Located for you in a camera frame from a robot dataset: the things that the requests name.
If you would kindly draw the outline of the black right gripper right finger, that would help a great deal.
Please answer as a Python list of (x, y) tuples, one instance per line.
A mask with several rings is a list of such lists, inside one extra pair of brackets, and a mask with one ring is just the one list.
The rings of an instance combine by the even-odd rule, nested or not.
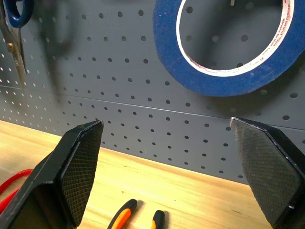
[(273, 229), (305, 229), (305, 154), (278, 128), (231, 117), (246, 180)]

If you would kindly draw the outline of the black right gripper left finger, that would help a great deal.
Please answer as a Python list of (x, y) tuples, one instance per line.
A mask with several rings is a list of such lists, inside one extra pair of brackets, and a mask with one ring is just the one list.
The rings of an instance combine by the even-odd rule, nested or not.
[(0, 214), (0, 229), (76, 229), (94, 183), (103, 122), (67, 131)]

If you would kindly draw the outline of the orange black handled pliers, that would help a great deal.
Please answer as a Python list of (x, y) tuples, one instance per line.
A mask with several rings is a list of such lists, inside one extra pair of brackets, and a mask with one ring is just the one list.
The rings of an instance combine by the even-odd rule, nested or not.
[[(138, 201), (135, 199), (128, 200), (112, 218), (107, 229), (122, 229), (129, 217), (137, 208)], [(165, 212), (157, 210), (152, 219), (152, 225), (150, 229), (164, 229), (165, 224)]]

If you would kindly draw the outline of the grey pegboard panel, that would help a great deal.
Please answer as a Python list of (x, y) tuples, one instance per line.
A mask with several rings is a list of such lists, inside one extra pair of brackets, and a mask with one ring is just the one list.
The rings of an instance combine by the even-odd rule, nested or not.
[(0, 33), (0, 120), (56, 135), (102, 120), (104, 148), (240, 183), (232, 116), (280, 129), (305, 154), (305, 52), (250, 93), (206, 96), (160, 61), (160, 6), (180, 0), (35, 0), (24, 83)]

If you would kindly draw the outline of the blue masking tape roll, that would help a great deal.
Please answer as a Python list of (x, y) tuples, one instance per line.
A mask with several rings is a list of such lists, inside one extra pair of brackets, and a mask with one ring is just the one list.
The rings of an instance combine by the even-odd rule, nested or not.
[(278, 29), (268, 46), (250, 62), (230, 70), (212, 70), (185, 52), (180, 19), (186, 0), (156, 0), (153, 34), (160, 62), (182, 86), (206, 96), (251, 93), (277, 79), (305, 51), (305, 0), (282, 0)]

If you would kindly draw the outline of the red handled scissors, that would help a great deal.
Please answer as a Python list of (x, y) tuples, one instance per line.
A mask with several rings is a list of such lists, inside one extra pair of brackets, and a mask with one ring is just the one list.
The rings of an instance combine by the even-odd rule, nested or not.
[[(13, 176), (11, 176), (9, 179), (7, 179), (5, 182), (3, 182), (0, 185), (0, 195), (10, 186), (12, 185), (15, 181), (22, 177), (28, 177), (32, 173), (33, 169), (25, 169), (22, 170)], [(5, 210), (5, 208), (10, 204), (10, 202), (13, 200), (17, 192), (20, 190), (20, 187), (11, 192), (7, 197), (5, 197), (1, 202), (0, 202), (0, 214)]]

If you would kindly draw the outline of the blue handled scissors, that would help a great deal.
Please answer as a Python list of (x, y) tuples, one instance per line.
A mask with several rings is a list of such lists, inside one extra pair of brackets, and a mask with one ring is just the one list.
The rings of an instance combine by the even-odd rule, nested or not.
[(33, 10), (34, 0), (0, 0), (0, 31), (22, 86), (27, 69), (21, 28), (29, 22)]

